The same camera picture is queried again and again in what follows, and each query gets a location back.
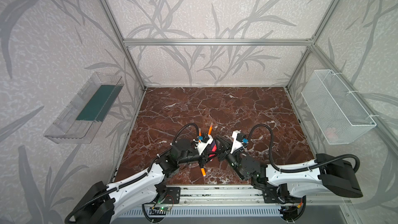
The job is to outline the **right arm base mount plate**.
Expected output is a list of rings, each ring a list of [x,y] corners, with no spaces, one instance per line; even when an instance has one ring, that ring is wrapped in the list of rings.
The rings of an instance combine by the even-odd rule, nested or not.
[[[263,199],[265,203],[299,204],[305,203],[306,197],[297,198],[290,195],[287,184],[276,186],[269,186],[262,190]]]

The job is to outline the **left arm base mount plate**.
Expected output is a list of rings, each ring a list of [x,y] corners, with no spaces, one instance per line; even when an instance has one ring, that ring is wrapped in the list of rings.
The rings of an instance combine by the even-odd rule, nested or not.
[[[156,204],[178,204],[181,197],[180,187],[166,187],[155,198]]]

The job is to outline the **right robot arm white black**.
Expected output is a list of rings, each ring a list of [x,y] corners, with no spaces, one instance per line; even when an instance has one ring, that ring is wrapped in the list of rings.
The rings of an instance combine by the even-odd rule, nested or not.
[[[242,149],[232,152],[233,144],[220,136],[215,141],[220,161],[226,160],[241,180],[250,181],[254,189],[281,203],[323,192],[344,198],[363,197],[356,178],[360,160],[353,154],[334,157],[318,153],[308,162],[273,167]]]

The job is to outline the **clear plastic wall tray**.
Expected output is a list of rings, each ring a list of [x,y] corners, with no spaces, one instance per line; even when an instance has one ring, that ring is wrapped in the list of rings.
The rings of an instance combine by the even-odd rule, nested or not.
[[[56,144],[90,144],[123,86],[122,76],[93,73],[44,137]]]

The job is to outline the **pink marker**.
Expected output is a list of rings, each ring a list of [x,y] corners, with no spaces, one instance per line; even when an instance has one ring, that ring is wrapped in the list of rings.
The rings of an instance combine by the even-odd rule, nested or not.
[[[209,151],[208,151],[208,157],[214,157],[217,155],[217,145],[214,145]]]

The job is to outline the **green circuit board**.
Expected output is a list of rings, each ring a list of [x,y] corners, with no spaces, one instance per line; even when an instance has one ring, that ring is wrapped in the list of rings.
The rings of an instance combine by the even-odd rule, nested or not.
[[[172,206],[155,206],[151,208],[151,212],[155,215],[166,214],[172,210]]]

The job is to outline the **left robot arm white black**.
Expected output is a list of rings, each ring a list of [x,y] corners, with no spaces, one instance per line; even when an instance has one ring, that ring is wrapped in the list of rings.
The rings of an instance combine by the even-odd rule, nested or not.
[[[110,224],[136,207],[179,203],[180,189],[166,186],[165,181],[176,175],[182,164],[204,166],[221,153],[222,146],[212,138],[176,141],[143,171],[108,185],[94,184],[64,222]]]

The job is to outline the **aluminium front rail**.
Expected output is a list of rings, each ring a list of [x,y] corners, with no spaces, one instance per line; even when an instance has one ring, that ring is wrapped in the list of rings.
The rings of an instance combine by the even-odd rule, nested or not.
[[[278,206],[265,203],[261,190],[251,185],[179,185],[181,197],[176,206]]]

